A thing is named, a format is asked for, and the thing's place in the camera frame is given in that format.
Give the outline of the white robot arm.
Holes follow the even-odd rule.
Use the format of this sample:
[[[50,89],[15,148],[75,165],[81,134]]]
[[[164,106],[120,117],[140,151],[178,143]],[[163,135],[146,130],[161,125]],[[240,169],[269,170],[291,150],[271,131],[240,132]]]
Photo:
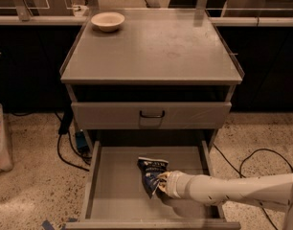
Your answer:
[[[282,230],[293,230],[293,173],[221,179],[179,171],[158,175],[159,188],[172,198],[204,205],[239,202],[285,212]]]

